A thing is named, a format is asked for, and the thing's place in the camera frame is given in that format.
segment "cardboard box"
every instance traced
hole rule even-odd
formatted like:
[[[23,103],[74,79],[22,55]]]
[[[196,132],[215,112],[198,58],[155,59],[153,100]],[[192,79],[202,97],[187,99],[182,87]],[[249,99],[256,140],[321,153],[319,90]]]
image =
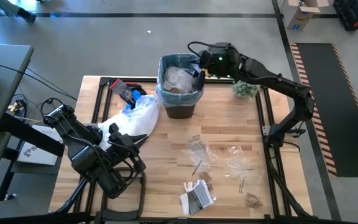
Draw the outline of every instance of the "cardboard box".
[[[284,25],[287,29],[303,29],[320,7],[329,6],[328,0],[284,0]]]

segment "wooden table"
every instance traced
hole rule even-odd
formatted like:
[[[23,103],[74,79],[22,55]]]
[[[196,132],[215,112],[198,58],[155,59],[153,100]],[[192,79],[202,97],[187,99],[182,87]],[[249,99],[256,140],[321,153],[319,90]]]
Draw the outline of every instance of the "wooden table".
[[[84,76],[75,114],[82,123],[90,123],[99,85],[98,76]],[[140,83],[148,94],[155,94],[155,83]],[[289,112],[286,96],[270,91],[274,117],[281,121]],[[109,109],[109,118],[120,112],[125,102],[113,95]],[[101,121],[103,109],[100,109],[98,121]],[[195,114],[190,119],[170,119],[165,108],[160,107],[158,122],[147,142],[140,149],[140,156],[147,168],[146,196],[143,218],[183,217],[179,195],[185,192],[183,183],[194,181],[191,176],[194,166],[183,153],[187,141],[194,135],[201,135],[218,156],[208,174],[213,178],[215,203],[193,217],[198,218],[263,218],[272,215],[272,203],[264,149],[260,133],[259,117],[255,99],[241,100],[234,97],[230,85],[207,84],[204,95],[196,105]],[[240,178],[226,177],[230,170],[226,161],[230,158],[227,149],[233,146],[242,148],[242,157],[254,170],[246,171],[242,193],[239,192]],[[311,211],[310,199],[303,174],[298,149],[285,144],[281,155],[288,188],[303,208]],[[67,156],[63,156],[55,190],[49,210],[56,210],[70,196],[76,187],[79,175],[71,168]],[[84,190],[81,210],[85,210],[88,186]],[[279,206],[283,213],[281,193]],[[108,208],[119,211],[137,210],[140,184],[133,183],[119,198],[108,201]],[[264,206],[258,209],[245,206],[247,193],[262,200]],[[100,211],[102,190],[97,186],[91,213]]]

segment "black floor mat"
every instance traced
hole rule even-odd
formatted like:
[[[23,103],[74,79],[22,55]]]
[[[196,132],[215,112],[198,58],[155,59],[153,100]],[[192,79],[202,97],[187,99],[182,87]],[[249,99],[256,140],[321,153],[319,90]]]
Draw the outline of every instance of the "black floor mat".
[[[292,44],[301,82],[316,101],[313,124],[327,170],[358,177],[358,100],[332,44]]]

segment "green plant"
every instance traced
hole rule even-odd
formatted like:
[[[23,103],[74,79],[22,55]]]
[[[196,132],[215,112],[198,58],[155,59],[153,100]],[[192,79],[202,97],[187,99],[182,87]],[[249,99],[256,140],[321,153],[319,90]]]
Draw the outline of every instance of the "green plant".
[[[231,88],[234,95],[239,98],[246,99],[255,97],[260,89],[260,85],[251,85],[243,81],[238,81]]]

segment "concrete floor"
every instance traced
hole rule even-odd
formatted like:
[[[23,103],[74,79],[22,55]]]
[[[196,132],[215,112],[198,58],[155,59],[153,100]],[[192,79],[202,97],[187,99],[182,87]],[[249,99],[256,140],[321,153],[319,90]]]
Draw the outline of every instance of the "concrete floor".
[[[271,0],[12,2],[37,12],[274,13]],[[323,13],[333,14],[334,10],[327,7]],[[313,19],[305,30],[287,30],[287,35],[290,42],[336,44],[358,96],[358,31],[344,31],[337,19]],[[240,52],[259,59],[271,71],[291,78],[274,18],[40,17],[29,26],[20,18],[0,17],[0,44],[33,46],[35,52],[29,68],[73,96],[78,96],[83,75],[156,76],[159,57],[171,52],[187,52],[186,45],[192,40],[232,42]],[[26,77],[21,86],[35,103],[53,96],[75,105],[73,100]],[[30,118],[39,119],[39,112],[33,110]],[[321,218],[331,218],[306,134],[301,137],[300,146],[313,212]],[[7,161],[1,161],[0,182],[6,167]],[[0,217],[45,213],[55,179],[56,174],[16,175],[11,191],[19,197],[0,202]],[[342,220],[358,222],[358,178],[333,177],[331,183]]]

